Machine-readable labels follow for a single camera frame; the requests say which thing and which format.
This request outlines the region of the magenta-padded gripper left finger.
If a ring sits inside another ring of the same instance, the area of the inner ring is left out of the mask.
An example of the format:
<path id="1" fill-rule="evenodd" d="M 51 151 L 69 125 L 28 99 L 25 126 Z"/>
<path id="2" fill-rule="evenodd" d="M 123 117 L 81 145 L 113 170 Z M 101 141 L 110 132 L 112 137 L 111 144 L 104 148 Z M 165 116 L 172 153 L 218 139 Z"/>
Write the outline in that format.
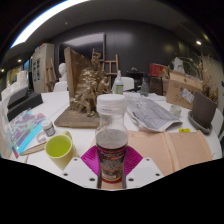
<path id="1" fill-rule="evenodd" d="M 102 178 L 96 147 L 92 146 L 80 158 L 74 157 L 61 177 L 84 188 L 100 189 Z"/>

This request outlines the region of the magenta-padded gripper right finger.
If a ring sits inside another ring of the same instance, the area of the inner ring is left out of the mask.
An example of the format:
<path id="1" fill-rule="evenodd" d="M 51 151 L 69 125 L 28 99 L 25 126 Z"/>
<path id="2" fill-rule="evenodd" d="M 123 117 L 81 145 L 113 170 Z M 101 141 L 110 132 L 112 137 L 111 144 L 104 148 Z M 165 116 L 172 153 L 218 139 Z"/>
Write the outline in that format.
<path id="1" fill-rule="evenodd" d="M 140 188 L 163 177 L 164 175 L 151 158 L 143 158 L 130 146 L 126 148 L 123 161 L 123 189 Z"/>

